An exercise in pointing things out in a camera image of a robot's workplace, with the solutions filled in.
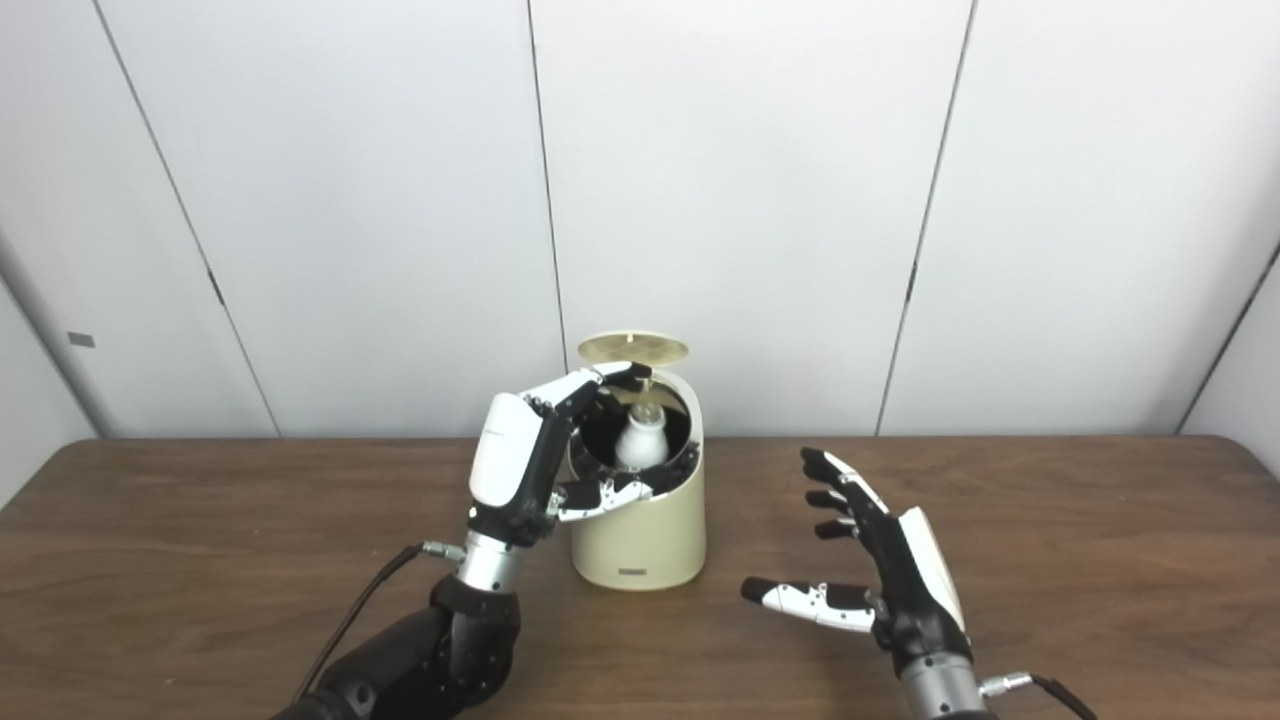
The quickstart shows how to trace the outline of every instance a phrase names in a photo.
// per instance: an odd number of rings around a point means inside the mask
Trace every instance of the small label on wall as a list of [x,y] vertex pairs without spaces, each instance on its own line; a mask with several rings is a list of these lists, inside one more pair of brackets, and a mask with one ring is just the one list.
[[67,333],[67,340],[77,347],[97,347],[93,342],[93,336],[88,333]]

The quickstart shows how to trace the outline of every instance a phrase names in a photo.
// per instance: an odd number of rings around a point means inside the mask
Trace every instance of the black cable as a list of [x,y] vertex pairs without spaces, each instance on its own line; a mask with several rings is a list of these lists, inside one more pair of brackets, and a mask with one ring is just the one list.
[[1089,710],[1084,701],[1075,697],[1071,691],[1066,689],[1066,685],[1059,683],[1052,678],[1041,678],[1039,675],[1032,675],[1032,682],[1039,685],[1044,692],[1053,696],[1059,702],[1065,705],[1071,712],[1079,715],[1083,720],[1098,720],[1098,716]]
[[374,594],[378,585],[383,584],[387,578],[394,575],[397,570],[408,565],[408,561],[417,557],[421,552],[421,543],[411,544],[399,551],[399,555],[392,557],[387,565],[383,565],[383,569],[374,575],[374,579],[369,582],[369,585],[360,593],[360,597],[356,598],[355,605],[352,605],[351,610],[347,611],[347,615],[343,616],[342,623],[338,623],[338,629],[333,632],[333,637],[329,638],[329,642],[324,643],[324,647],[320,650],[320,655],[316,656],[316,661],[312,662],[311,669],[307,670],[307,676],[302,680],[302,684],[298,685],[298,692],[293,693],[293,702],[302,700],[302,696],[307,694],[307,691],[311,689],[311,685],[316,682],[316,676],[320,675],[320,670],[324,667],[324,664],[329,660],[329,656],[333,655],[333,648],[338,647],[338,643],[342,642],[342,637],[347,634],[347,629],[356,621],[356,616],[360,615],[360,611],[365,607],[365,603],[369,602],[370,596]]

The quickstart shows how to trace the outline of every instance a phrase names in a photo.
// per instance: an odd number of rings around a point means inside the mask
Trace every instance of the cable connector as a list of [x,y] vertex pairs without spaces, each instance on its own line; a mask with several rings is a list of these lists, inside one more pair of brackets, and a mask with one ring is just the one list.
[[1007,675],[987,678],[978,685],[978,692],[982,697],[1000,697],[1025,688],[1032,683],[1030,673],[1010,673]]
[[467,559],[467,548],[447,542],[428,541],[422,543],[422,555],[443,557],[449,562],[462,562]]

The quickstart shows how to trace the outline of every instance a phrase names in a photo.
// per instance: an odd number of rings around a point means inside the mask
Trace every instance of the gold lid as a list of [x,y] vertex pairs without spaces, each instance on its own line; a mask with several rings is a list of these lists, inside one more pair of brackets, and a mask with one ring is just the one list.
[[689,346],[662,333],[644,331],[612,331],[584,340],[577,354],[588,363],[628,360],[662,368],[689,355]]

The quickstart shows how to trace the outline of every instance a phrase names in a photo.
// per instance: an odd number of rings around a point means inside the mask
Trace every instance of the vertical gap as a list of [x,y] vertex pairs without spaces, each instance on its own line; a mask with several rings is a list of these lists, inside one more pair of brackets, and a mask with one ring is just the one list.
[[1271,269],[1275,268],[1277,258],[1280,258],[1280,243],[1277,243],[1275,250],[1271,251],[1271,259],[1267,260],[1267,265],[1262,268],[1262,277],[1260,277],[1257,284],[1253,286],[1253,292],[1251,292],[1249,299],[1244,301],[1244,306],[1240,307],[1240,314],[1235,316],[1235,322],[1231,323],[1231,329],[1226,333],[1226,340],[1222,341],[1222,347],[1217,348],[1217,355],[1213,356],[1213,361],[1208,366],[1208,373],[1204,373],[1204,379],[1202,379],[1199,387],[1196,388],[1196,395],[1192,396],[1190,405],[1188,405],[1187,411],[1183,413],[1183,419],[1178,421],[1178,429],[1174,430],[1174,434],[1183,434],[1183,428],[1187,427],[1187,420],[1190,419],[1192,411],[1196,410],[1196,404],[1199,402],[1201,396],[1204,395],[1204,388],[1208,387],[1208,380],[1213,377],[1219,364],[1222,363],[1222,356],[1226,355],[1226,348],[1230,347],[1231,341],[1235,340],[1235,333],[1240,332],[1240,323],[1244,322],[1244,316],[1248,315],[1249,309],[1253,307],[1253,301],[1258,297],[1258,292],[1262,291],[1262,284],[1267,282],[1267,275],[1270,275]]
[[552,238],[552,272],[556,275],[556,313],[561,324],[561,356],[564,360],[564,372],[568,372],[568,340],[564,333],[564,299],[561,295],[559,284],[559,254],[556,250],[556,217],[552,211],[552,176],[547,167],[547,129],[543,123],[543,88],[538,79],[538,40],[534,37],[534,4],[525,0],[525,12],[529,17],[529,54],[534,64],[534,101],[538,105],[538,141],[543,152],[543,187],[547,190],[547,227]]
[[951,113],[956,106],[956,91],[960,90],[960,76],[964,72],[964,59],[969,51],[969,35],[973,32],[973,18],[978,14],[978,0],[969,4],[969,19],[964,26],[964,38],[960,41],[960,58],[956,60],[956,74],[951,81],[951,97],[947,99],[947,114],[942,119],[942,136],[938,138],[938,154],[933,161],[933,177],[929,178],[929,195],[924,200],[924,215],[920,218],[920,234],[915,238],[915,256],[911,258],[911,277],[908,282],[906,297],[902,301],[902,314],[897,319],[897,334],[893,337],[893,352],[890,355],[888,374],[884,377],[884,392],[881,395],[881,409],[876,416],[876,434],[881,434],[884,424],[884,407],[888,406],[888,391],[893,383],[893,369],[897,365],[897,351],[902,345],[902,328],[906,327],[906,313],[911,306],[911,292],[915,286],[916,269],[920,264],[920,249],[924,247],[924,233],[929,227],[929,213],[933,210],[933,192],[938,187],[938,170],[942,168],[942,154],[947,147],[947,133],[951,131]]
[[[200,254],[200,261],[204,263],[205,270],[209,277],[214,277],[214,269],[209,265],[209,255],[205,252],[204,243],[200,242],[200,233],[196,232],[196,225],[191,222],[191,213],[187,211],[187,202],[182,199],[182,192],[178,191],[178,183],[173,179],[173,170],[169,169],[169,160],[164,156],[164,151],[160,149],[160,140],[156,137],[155,129],[151,127],[151,118],[147,115],[146,108],[142,106],[142,99],[138,96],[138,88],[133,85],[133,77],[129,76],[129,69],[124,67],[124,56],[120,55],[120,47],[115,44],[115,35],[111,33],[111,26],[106,22],[106,14],[102,13],[101,0],[93,0],[93,10],[97,13],[97,19],[102,24],[102,32],[106,33],[106,41],[111,46],[111,54],[115,55],[115,63],[120,67],[120,73],[124,76],[124,83],[129,87],[129,95],[133,96],[133,105],[138,109],[138,114],[142,117],[142,124],[147,128],[147,137],[151,138],[151,146],[155,147],[156,156],[160,158],[160,167],[164,168],[164,174],[169,179],[169,188],[173,190],[174,200],[178,201],[178,209],[182,211],[182,219],[187,223],[187,229],[191,232],[191,240],[196,243],[196,251]],[[219,292],[219,301],[221,301],[221,293]],[[232,328],[232,336],[236,338],[236,345],[239,346],[241,356],[244,357],[244,365],[248,368],[248,374],[253,379],[253,387],[257,388],[259,397],[262,398],[262,407],[266,410],[268,419],[271,420],[271,428],[275,430],[276,437],[280,436],[280,424],[275,421],[275,413],[271,411],[271,404],[266,400],[266,393],[262,392],[262,382],[257,378],[257,370],[253,369],[253,361],[250,360],[248,351],[244,350],[244,341],[241,338],[239,328],[236,327],[236,319],[232,318],[230,307],[223,302],[223,313],[227,314],[227,323]]]

